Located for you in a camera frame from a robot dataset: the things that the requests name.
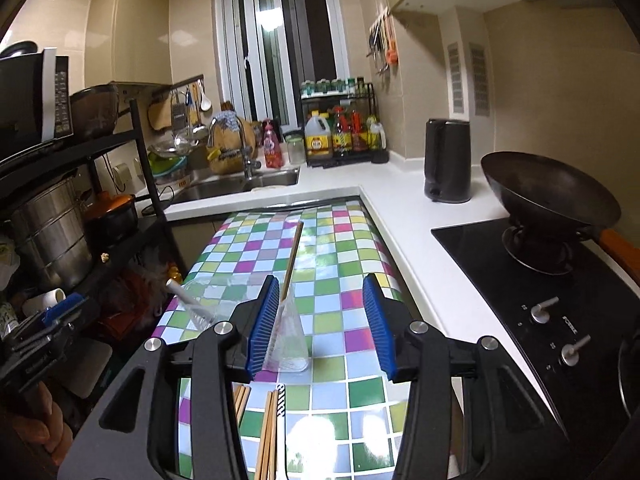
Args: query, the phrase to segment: induction cooktop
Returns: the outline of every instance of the induction cooktop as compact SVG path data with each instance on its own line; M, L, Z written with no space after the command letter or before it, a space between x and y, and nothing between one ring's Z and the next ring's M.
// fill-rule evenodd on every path
M640 299L580 243L571 272L526 267L503 244L510 227L504 218L432 232L534 371L572 446L565 478L585 478L628 422L618 355L640 326Z

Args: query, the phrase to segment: metal screw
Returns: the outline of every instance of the metal screw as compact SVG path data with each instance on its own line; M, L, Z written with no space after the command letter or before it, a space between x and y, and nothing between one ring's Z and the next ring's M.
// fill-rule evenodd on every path
M225 335L231 332L234 329L234 326L228 321L220 321L216 323L215 327L213 327L213 331L218 335Z
M147 339L145 341L145 350L149 352L155 352L162 345L162 340L159 337L152 337L151 339Z
M429 325L427 325L423 321L412 321L409 325L409 330L414 334L424 334L429 329Z
M483 337L480 340L480 344L485 350L495 350L498 348L498 340L490 335Z

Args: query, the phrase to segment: orange pot lid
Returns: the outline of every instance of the orange pot lid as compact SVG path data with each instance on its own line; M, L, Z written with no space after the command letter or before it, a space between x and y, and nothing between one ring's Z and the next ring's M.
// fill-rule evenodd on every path
M114 209L130 203L134 199L133 195L109 195L108 191L101 191L96 196L96 201L91 204L84 213L85 220L93 220L110 213Z

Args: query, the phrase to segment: air vent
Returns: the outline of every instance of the air vent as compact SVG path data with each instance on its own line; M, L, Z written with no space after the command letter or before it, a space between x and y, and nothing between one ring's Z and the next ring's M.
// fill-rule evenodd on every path
M447 47L449 53L449 69L451 70L451 100L453 112L465 113L465 97L462 92L462 67L460 66L460 51L457 43L451 43Z
M476 115L489 116L489 85L486 78L486 59L484 47L473 43L471 49L471 66L474 72L474 100Z

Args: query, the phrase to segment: microwave oven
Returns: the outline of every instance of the microwave oven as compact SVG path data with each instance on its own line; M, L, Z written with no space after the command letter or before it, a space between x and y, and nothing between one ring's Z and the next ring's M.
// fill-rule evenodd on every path
M55 48L0 59L0 173L73 134L68 64Z

